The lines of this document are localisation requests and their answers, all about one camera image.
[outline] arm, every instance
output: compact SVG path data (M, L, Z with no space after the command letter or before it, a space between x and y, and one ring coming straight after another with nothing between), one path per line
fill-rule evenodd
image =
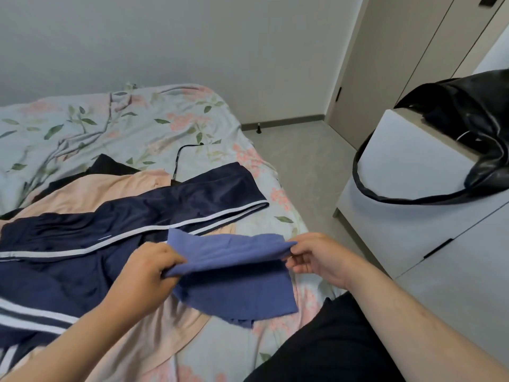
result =
M165 243L143 244L127 260L103 302L2 382L84 381L110 347L169 296L178 278L161 279L161 271L184 262Z
M287 267L349 290L407 381L509 380L497 360L366 260L322 234L294 240Z

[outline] black pants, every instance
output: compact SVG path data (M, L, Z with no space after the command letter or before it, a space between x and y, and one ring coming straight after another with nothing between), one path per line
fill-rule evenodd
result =
M244 382L404 381L349 292L327 298L307 325Z

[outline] beige door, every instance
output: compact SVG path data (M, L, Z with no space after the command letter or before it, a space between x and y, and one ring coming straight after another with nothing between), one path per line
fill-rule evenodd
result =
M503 0L369 0L329 124L358 148L384 111L451 77Z

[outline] black cord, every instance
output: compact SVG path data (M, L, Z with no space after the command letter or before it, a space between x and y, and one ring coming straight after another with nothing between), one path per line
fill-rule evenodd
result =
M175 180L175 177L177 176L177 168L179 167L179 156L180 156L180 152L182 151L182 149L184 147L189 147L189 146L203 146L203 142L200 142L199 145L184 145L182 146L179 151L177 152L177 158L175 159L175 171L173 172L173 177L172 177L172 181Z

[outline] floral bedsheet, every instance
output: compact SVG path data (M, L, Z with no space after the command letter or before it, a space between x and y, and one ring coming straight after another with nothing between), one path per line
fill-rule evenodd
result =
M0 108L0 213L26 206L49 182L86 170L101 153L140 170L173 173L177 180L238 161L253 175L270 206L237 222L237 233L306 232L300 215L262 160L228 105L200 85L167 85L109 94L51 97ZM256 322L253 329L212 317L180 353L143 381L239 381L308 323L331 288L314 275L297 275L296 314Z

